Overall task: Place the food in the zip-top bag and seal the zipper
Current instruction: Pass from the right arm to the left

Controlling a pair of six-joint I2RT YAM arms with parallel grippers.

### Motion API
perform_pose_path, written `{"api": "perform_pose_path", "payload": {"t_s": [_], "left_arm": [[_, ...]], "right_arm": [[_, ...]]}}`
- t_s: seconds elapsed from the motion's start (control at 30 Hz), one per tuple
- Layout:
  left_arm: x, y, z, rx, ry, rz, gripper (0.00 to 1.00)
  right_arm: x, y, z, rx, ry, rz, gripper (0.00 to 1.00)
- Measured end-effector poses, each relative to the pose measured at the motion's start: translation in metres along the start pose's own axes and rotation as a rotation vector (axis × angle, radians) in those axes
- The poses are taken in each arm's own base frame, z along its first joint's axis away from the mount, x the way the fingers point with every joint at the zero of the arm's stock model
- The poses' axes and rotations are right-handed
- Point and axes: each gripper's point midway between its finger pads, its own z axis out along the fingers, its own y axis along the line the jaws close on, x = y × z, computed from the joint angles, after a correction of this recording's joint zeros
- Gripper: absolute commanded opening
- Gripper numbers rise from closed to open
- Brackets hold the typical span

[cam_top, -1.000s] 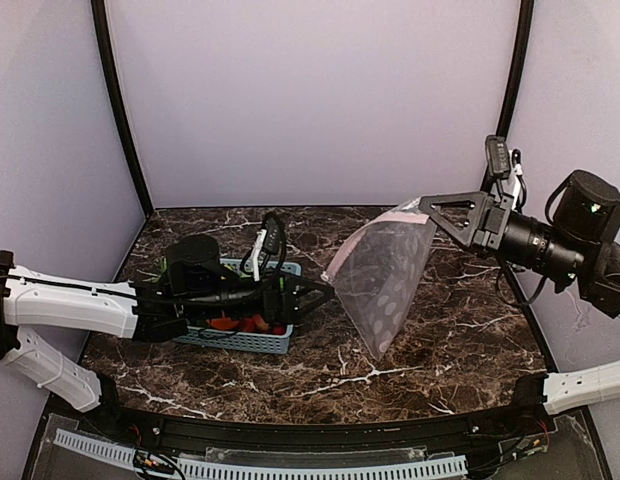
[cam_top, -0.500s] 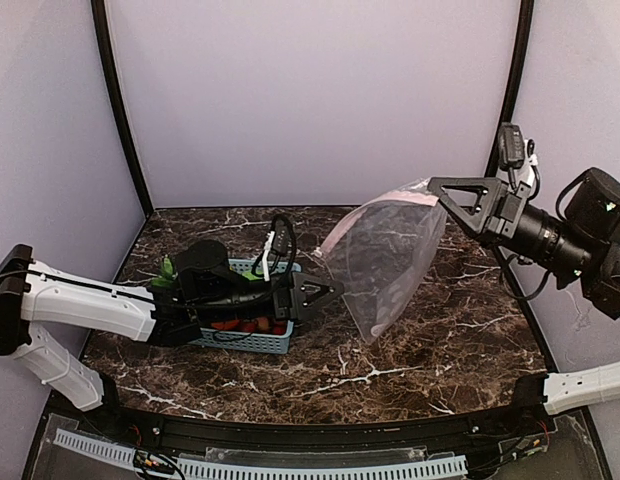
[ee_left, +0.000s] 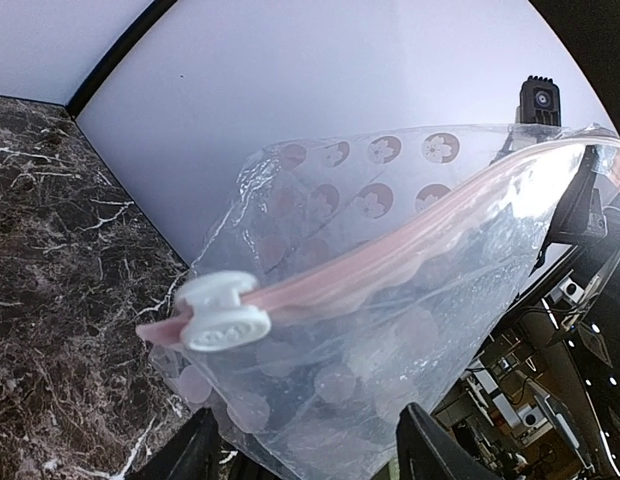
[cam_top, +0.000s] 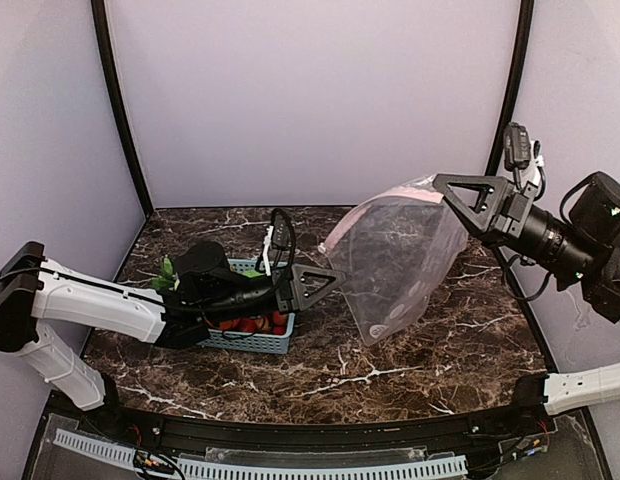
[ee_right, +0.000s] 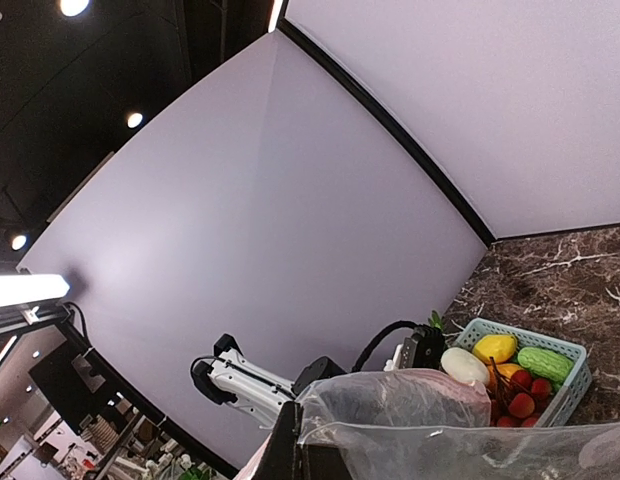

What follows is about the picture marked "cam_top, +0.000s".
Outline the clear zip top bag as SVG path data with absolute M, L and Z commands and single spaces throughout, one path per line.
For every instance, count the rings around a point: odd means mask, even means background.
M 318 250 L 346 274 L 343 296 L 372 346 L 424 315 L 467 242 L 434 177 L 423 176 L 351 209 Z

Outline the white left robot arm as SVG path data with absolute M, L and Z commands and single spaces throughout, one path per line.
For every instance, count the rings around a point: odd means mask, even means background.
M 212 241 L 170 264 L 169 287 L 125 287 L 74 272 L 45 257 L 42 244 L 26 243 L 0 270 L 0 352 L 23 359 L 80 410 L 102 410 L 118 403 L 114 382 L 87 366 L 49 321 L 185 349 L 224 321 L 305 311 L 346 281 L 342 271 L 294 261 L 248 277 Z

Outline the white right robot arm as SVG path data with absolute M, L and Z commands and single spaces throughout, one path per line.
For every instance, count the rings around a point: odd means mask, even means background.
M 572 190 L 578 199 L 555 218 L 535 204 L 537 188 L 504 177 L 438 174 L 433 186 L 468 233 L 505 246 L 554 278 L 560 291 L 578 284 L 600 316 L 620 323 L 620 184 L 594 172 Z M 513 401 L 549 416 L 620 400 L 620 362 L 573 373 L 519 379 Z

